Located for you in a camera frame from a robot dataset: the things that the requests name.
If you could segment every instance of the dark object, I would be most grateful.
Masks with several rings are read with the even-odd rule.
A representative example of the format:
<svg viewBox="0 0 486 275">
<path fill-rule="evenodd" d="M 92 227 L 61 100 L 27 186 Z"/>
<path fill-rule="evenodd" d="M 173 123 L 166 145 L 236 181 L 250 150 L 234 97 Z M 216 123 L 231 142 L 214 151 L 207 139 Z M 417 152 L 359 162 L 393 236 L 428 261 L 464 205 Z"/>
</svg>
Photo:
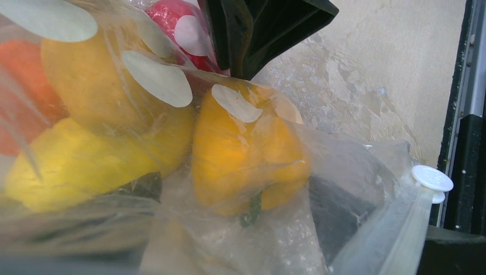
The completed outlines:
<svg viewBox="0 0 486 275">
<path fill-rule="evenodd" d="M 18 224 L 33 228 L 5 238 L 0 253 L 137 268 L 148 242 L 155 204 L 131 195 L 105 195 L 62 214 L 28 215 Z M 119 237 L 115 243 L 113 236 Z M 0 274 L 11 274 L 1 270 L 0 266 Z"/>
<path fill-rule="evenodd" d="M 270 60 L 327 26 L 339 10 L 328 0 L 198 0 L 216 58 L 250 80 Z"/>
<path fill-rule="evenodd" d="M 430 224 L 486 235 L 486 0 L 467 0 L 438 168 L 454 189 Z"/>
<path fill-rule="evenodd" d="M 334 260 L 340 249 L 358 231 L 356 216 L 360 217 L 361 222 L 366 222 L 376 210 L 372 203 L 365 202 L 337 184 L 314 175 L 309 178 L 309 199 L 319 246 L 328 262 Z M 336 235 L 347 235 L 349 238 L 336 240 Z"/>
<path fill-rule="evenodd" d="M 136 275 L 138 267 L 47 257 L 0 257 L 0 274 L 8 275 Z"/>
<path fill-rule="evenodd" d="M 429 226 L 418 275 L 486 274 L 486 238 Z"/>
<path fill-rule="evenodd" d="M 112 194 L 153 199 L 157 202 L 160 202 L 161 193 L 162 177 L 160 176 L 159 172 L 153 172 L 145 176 L 141 176 L 139 179 L 136 179 L 112 192 Z"/>
</svg>

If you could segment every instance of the black plastic piece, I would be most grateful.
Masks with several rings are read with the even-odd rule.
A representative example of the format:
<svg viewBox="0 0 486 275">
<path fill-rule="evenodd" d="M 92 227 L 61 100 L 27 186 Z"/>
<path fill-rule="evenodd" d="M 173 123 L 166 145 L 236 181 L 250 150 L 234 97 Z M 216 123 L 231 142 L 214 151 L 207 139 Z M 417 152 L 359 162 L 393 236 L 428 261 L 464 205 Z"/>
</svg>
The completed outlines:
<svg viewBox="0 0 486 275">
<path fill-rule="evenodd" d="M 468 115 L 460 123 L 452 170 L 454 189 L 449 192 L 444 228 L 471 233 L 483 118 Z"/>
<path fill-rule="evenodd" d="M 153 199 L 160 202 L 161 193 L 162 177 L 160 176 L 159 172 L 153 172 L 119 187 L 110 194 L 135 196 L 139 198 Z"/>
<path fill-rule="evenodd" d="M 107 198 L 99 197 L 86 205 L 80 205 L 77 208 L 82 209 L 83 207 L 90 208 L 92 204 L 99 203 L 101 206 L 106 205 L 107 208 L 118 203 L 117 201 L 109 201 Z M 65 264 L 70 265 L 74 263 L 83 262 L 92 267 L 83 269 L 90 270 L 105 270 L 104 266 L 114 267 L 115 270 L 117 266 L 123 267 L 125 269 L 137 270 L 140 263 L 142 262 L 143 254 L 148 243 L 148 235 L 151 228 L 151 218 L 154 215 L 152 211 L 144 211 L 143 207 L 138 213 L 124 214 L 122 210 L 116 213 L 114 211 L 109 211 L 106 214 L 102 214 L 99 217 L 94 218 L 93 214 L 87 215 L 70 215 L 69 211 L 65 215 L 59 217 L 47 217 L 45 220 L 42 218 L 42 214 L 31 215 L 19 222 L 22 224 L 36 225 L 35 230 L 20 230 L 18 236 L 13 238 L 4 239 L 2 247 L 0 249 L 0 274 L 90 274 L 90 273 L 63 273 L 65 272 Z M 140 229 L 131 229 L 129 226 L 131 221 L 133 223 L 138 223 L 139 226 L 141 222 L 146 227 Z M 106 226 L 106 229 L 99 228 L 100 226 Z M 118 234 L 119 236 L 129 236 L 129 234 L 143 234 L 146 238 L 140 239 L 138 243 L 134 243 L 133 246 L 127 247 L 120 250 L 106 250 L 98 252 L 80 252 L 75 250 L 67 250 L 63 254 L 57 255 L 59 250 L 56 250 L 56 246 L 66 248 L 69 246 L 82 247 L 84 243 L 89 243 L 93 245 L 93 242 L 98 240 L 99 237 L 103 239 L 103 235 Z M 54 250 L 36 250 L 38 247 L 48 247 L 46 244 L 51 244 Z M 26 250 L 21 252 L 9 250 L 9 247 L 23 247 Z M 10 257 L 17 260 L 27 260 L 33 261 L 32 264 L 39 264 L 39 268 L 45 268 L 40 270 L 38 273 L 23 273 L 22 270 L 29 270 L 26 267 L 19 266 L 18 269 L 11 269 L 9 267 L 6 269 L 4 258 Z M 45 262 L 54 261 L 63 263 L 59 265 L 57 269 L 52 269 L 48 265 L 45 266 Z M 49 270 L 58 270 L 59 273 L 49 273 Z"/>
<path fill-rule="evenodd" d="M 459 46 L 457 48 L 456 55 L 456 65 L 454 69 L 454 75 L 452 76 L 452 86 L 450 88 L 449 104 L 447 107 L 447 113 L 445 116 L 444 131 L 442 134 L 441 150 L 438 157 L 437 169 L 441 172 L 446 173 L 446 168 L 450 163 L 448 156 L 449 149 L 453 145 L 451 142 L 453 140 L 453 135 L 455 130 L 453 128 L 454 121 L 456 117 L 457 102 L 460 97 L 461 92 L 461 82 L 464 71 L 464 52 L 469 46 L 469 30 L 471 28 L 471 18 L 473 12 L 473 0 L 466 0 L 466 5 L 464 9 L 463 25 L 461 28 L 461 35 L 459 38 Z M 432 205 L 430 211 L 430 225 L 437 225 L 440 219 L 440 205 Z"/>
<path fill-rule="evenodd" d="M 349 194 L 337 184 L 314 175 L 309 178 L 309 200 L 319 246 L 328 262 L 334 260 L 348 241 L 342 239 L 338 242 L 334 236 L 347 235 L 351 239 L 359 229 L 356 216 L 364 223 L 377 209 L 374 204 Z"/>
<path fill-rule="evenodd" d="M 486 274 L 486 238 L 429 226 L 418 275 Z"/>
<path fill-rule="evenodd" d="M 221 69 L 250 80 L 270 60 L 327 26 L 328 0 L 198 0 Z"/>
<path fill-rule="evenodd" d="M 483 110 L 483 131 L 477 161 L 476 190 L 471 220 L 471 233 L 486 236 L 486 108 Z"/>
</svg>

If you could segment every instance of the white dot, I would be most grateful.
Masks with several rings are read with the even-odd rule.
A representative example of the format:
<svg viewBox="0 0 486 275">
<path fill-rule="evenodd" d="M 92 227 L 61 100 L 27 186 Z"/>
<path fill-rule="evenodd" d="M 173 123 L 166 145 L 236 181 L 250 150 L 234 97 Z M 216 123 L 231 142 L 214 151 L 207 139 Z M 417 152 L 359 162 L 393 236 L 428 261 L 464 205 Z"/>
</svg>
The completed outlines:
<svg viewBox="0 0 486 275">
<path fill-rule="evenodd" d="M 56 41 L 85 41 L 98 31 L 91 14 L 63 0 L 1 0 L 0 13 L 29 32 Z"/>
<path fill-rule="evenodd" d="M 157 63 L 132 50 L 124 51 L 121 59 L 138 84 L 159 100 L 177 108 L 192 102 L 191 86 L 181 69 Z"/>
<path fill-rule="evenodd" d="M 271 99 L 277 116 L 294 123 L 304 124 L 299 109 L 286 96 L 277 94 L 272 96 Z"/>
<path fill-rule="evenodd" d="M 244 123 L 256 121 L 263 113 L 262 109 L 256 108 L 246 101 L 240 93 L 226 86 L 215 84 L 211 93 L 223 109 Z"/>
<path fill-rule="evenodd" d="M 175 24 L 174 39 L 182 49 L 194 56 L 208 56 L 207 34 L 193 15 L 180 17 Z"/>
<path fill-rule="evenodd" d="M 172 46 L 169 38 L 162 32 L 143 10 L 132 7 L 131 17 L 136 20 L 137 29 L 142 41 L 158 57 L 167 58 L 172 55 Z"/>
<path fill-rule="evenodd" d="M 381 87 L 377 90 L 377 92 L 380 94 L 380 95 L 386 95 L 386 89 L 385 87 Z"/>
<path fill-rule="evenodd" d="M 432 167 L 416 165 L 411 174 L 423 186 L 432 190 L 449 192 L 454 188 L 454 183 L 447 175 Z"/>
</svg>

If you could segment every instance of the pepper stem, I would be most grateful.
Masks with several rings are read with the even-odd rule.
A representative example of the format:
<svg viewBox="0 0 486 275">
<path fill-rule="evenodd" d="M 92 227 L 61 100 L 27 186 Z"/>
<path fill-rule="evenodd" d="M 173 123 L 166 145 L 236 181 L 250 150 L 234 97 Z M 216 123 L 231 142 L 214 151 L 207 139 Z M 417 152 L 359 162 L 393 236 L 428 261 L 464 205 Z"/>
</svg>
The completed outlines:
<svg viewBox="0 0 486 275">
<path fill-rule="evenodd" d="M 254 225 L 261 213 L 261 192 L 250 199 L 250 209 L 248 213 L 240 216 L 241 227 Z"/>
</svg>

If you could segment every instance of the plastic bag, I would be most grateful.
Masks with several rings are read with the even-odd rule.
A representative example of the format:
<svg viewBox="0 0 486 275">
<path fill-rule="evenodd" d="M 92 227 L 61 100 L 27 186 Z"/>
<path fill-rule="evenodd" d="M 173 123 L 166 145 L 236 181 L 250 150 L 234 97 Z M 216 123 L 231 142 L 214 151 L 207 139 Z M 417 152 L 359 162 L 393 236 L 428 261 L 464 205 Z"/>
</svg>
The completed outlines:
<svg viewBox="0 0 486 275">
<path fill-rule="evenodd" d="M 160 29 L 200 70 L 229 75 L 216 61 L 209 29 L 197 1 L 134 0 L 132 5 L 146 11 Z"/>
<path fill-rule="evenodd" d="M 0 13 L 3 254 L 143 274 L 378 274 L 403 270 L 400 240 L 420 254 L 426 223 L 403 229 L 432 195 L 405 143 L 311 130 L 271 87 L 180 66 L 126 2 Z"/>
</svg>

